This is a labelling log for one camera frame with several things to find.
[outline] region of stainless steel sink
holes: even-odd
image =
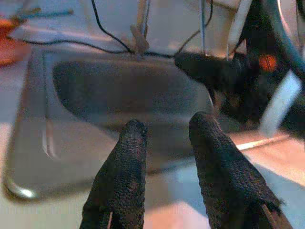
[[[37,49],[16,121],[6,186],[24,198],[91,184],[122,126],[148,126],[148,173],[193,161],[188,123],[212,111],[173,60],[77,48]]]

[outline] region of black glove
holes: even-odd
[[[131,120],[95,177],[83,207],[81,229],[142,229],[146,127]]]
[[[254,221],[256,205],[280,213],[280,201],[264,178],[210,114],[198,112],[192,117],[190,140],[212,229],[262,228],[245,227]]]

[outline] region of orange object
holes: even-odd
[[[266,72],[273,72],[277,66],[276,58],[263,54],[259,57],[259,66]]]
[[[7,38],[17,26],[19,26],[17,21],[0,19],[0,66],[20,61],[31,51],[27,43]]]

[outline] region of gloved finger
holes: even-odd
[[[146,127],[129,121],[95,177],[83,207],[81,229],[101,228],[112,213],[110,228],[143,227]]]
[[[252,204],[279,210],[280,201],[210,114],[190,121],[199,185],[212,229],[240,228]]]

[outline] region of countertop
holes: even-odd
[[[14,127],[29,57],[0,68],[0,180]],[[250,134],[232,134],[236,144]],[[301,140],[289,139],[269,146],[244,151],[284,204],[282,209],[295,229],[305,228],[305,152]],[[2,228],[53,229],[78,228],[82,206],[89,190],[44,200],[21,201],[2,185],[0,221]],[[200,195],[195,165],[189,165],[146,178],[146,229],[209,228]]]

